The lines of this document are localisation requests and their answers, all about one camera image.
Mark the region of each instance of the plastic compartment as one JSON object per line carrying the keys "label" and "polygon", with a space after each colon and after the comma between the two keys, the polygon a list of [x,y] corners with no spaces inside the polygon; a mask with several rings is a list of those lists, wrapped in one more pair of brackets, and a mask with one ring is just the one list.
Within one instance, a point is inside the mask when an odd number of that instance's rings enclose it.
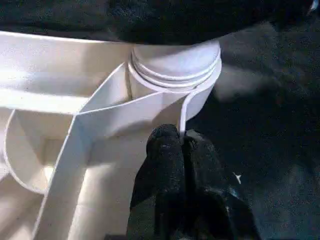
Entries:
{"label": "plastic compartment", "polygon": [[132,50],[127,43],[4,31],[0,43],[0,107],[50,113],[77,113]]}
{"label": "plastic compartment", "polygon": [[184,98],[159,92],[76,116],[35,239],[124,235],[148,137],[160,123],[177,123]]}
{"label": "plastic compartment", "polygon": [[[0,239],[125,235],[151,131],[177,124],[183,136],[185,121],[200,111],[220,74],[220,52],[204,82],[167,89],[144,80],[131,62],[123,63],[129,44],[15,33],[0,33],[0,39],[3,56],[13,55],[0,72],[14,83],[0,82],[0,104],[19,109],[4,136]],[[64,52],[66,60],[61,64],[62,54],[46,50]],[[32,52],[30,62],[19,52]],[[11,111],[5,111],[7,120]]]}
{"label": "plastic compartment", "polygon": [[44,194],[72,115],[15,110],[8,121],[4,158],[9,172],[26,189]]}
{"label": "plastic compartment", "polygon": [[31,239],[42,199],[19,185],[10,174],[0,179],[0,239]]}

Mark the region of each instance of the black fabric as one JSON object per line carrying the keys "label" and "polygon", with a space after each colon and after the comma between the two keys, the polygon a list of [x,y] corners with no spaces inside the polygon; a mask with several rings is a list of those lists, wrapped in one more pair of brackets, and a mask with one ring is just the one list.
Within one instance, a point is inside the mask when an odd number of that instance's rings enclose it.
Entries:
{"label": "black fabric", "polygon": [[313,0],[0,0],[0,30],[190,45],[305,15]]}
{"label": "black fabric", "polygon": [[205,134],[241,188],[262,239],[320,238],[320,98],[273,90],[219,102],[188,129]]}

